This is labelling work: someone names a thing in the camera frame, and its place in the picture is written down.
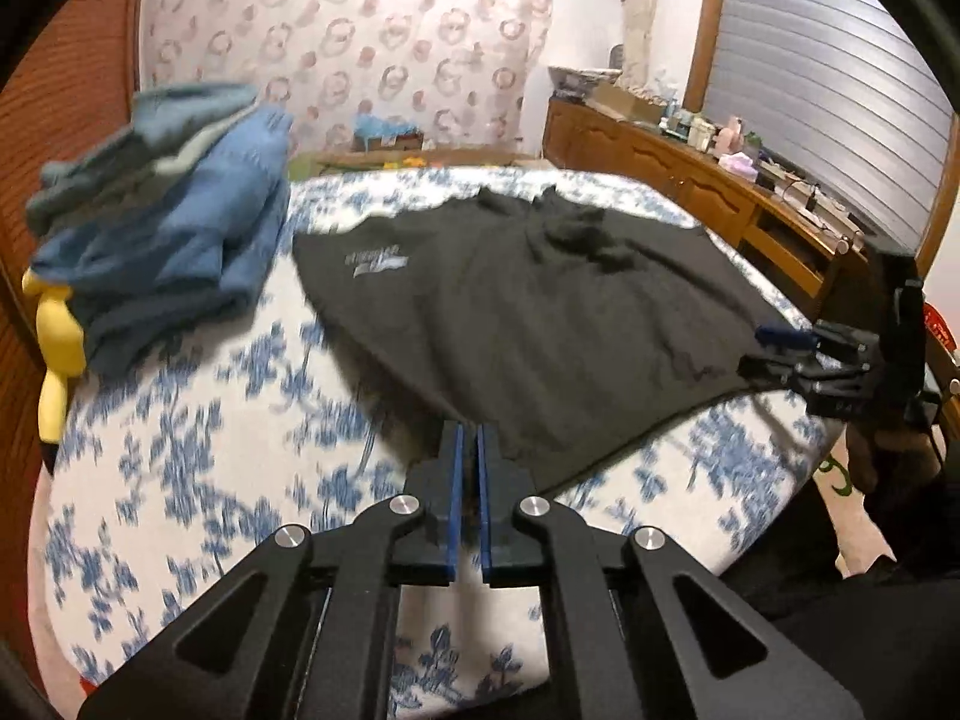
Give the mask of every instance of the window blind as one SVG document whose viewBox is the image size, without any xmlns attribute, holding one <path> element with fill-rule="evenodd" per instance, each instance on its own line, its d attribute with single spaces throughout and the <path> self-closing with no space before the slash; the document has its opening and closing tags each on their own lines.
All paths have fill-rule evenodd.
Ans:
<svg viewBox="0 0 960 720">
<path fill-rule="evenodd" d="M 952 105 L 877 0 L 724 0 L 704 114 L 768 148 L 915 248 Z"/>
</svg>

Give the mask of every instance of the printed logo on shirt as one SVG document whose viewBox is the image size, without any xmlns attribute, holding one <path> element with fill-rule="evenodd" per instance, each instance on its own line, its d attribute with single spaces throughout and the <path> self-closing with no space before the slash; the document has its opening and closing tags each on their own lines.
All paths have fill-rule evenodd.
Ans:
<svg viewBox="0 0 960 720">
<path fill-rule="evenodd" d="M 381 271 L 399 271 L 407 265 L 408 257 L 400 254 L 400 246 L 392 245 L 370 251 L 354 251 L 347 255 L 344 265 L 353 266 L 353 278 L 362 274 L 379 274 Z"/>
</svg>

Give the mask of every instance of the wooden cabinet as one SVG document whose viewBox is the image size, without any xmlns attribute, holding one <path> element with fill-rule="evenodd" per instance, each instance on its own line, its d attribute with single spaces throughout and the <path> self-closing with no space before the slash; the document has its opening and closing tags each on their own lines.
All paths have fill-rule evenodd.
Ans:
<svg viewBox="0 0 960 720">
<path fill-rule="evenodd" d="M 642 181 L 669 199 L 679 199 L 683 180 L 677 177 L 677 160 L 668 151 L 632 139 L 625 145 L 624 157 L 622 175 Z"/>
<path fill-rule="evenodd" d="M 586 105 L 552 100 L 544 154 L 558 167 L 625 175 L 669 197 L 752 258 L 811 317 L 824 305 L 826 293 L 836 288 L 826 277 L 836 240 L 826 240 L 822 231 L 769 193 L 721 170 L 712 157 L 683 143 Z M 862 259 L 853 252 L 851 256 Z"/>
<path fill-rule="evenodd" d="M 544 156 L 557 167 L 568 167 L 570 141 L 579 122 L 577 111 L 565 105 L 550 105 L 544 129 Z"/>
<path fill-rule="evenodd" d="M 736 189 L 704 170 L 687 170 L 678 180 L 677 204 L 732 247 L 743 237 L 754 204 Z"/>
</svg>

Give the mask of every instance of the blue denim shirt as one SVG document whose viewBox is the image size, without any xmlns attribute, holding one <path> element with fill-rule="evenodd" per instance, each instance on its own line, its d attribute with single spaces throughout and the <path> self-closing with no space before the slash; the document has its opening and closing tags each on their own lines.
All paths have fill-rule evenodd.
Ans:
<svg viewBox="0 0 960 720">
<path fill-rule="evenodd" d="M 253 307 L 290 197 L 291 123 L 261 106 L 159 203 L 62 230 L 37 250 L 37 276 L 74 290 L 90 370 L 120 375 L 169 331 Z"/>
<path fill-rule="evenodd" d="M 42 189 L 27 201 L 32 234 L 42 238 L 53 220 L 74 210 L 126 173 L 176 153 L 193 135 L 256 101 L 256 87 L 238 83 L 188 83 L 133 96 L 131 123 L 76 162 L 48 162 Z"/>
</svg>

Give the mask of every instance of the floral wallpaper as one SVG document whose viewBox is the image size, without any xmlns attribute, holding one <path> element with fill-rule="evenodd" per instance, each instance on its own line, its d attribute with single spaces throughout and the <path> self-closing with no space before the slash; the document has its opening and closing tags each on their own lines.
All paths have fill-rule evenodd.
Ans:
<svg viewBox="0 0 960 720">
<path fill-rule="evenodd" d="M 357 114 L 438 143 L 517 136 L 553 0 L 143 0 L 141 84 L 240 80 L 284 105 L 294 151 L 345 149 Z"/>
</svg>

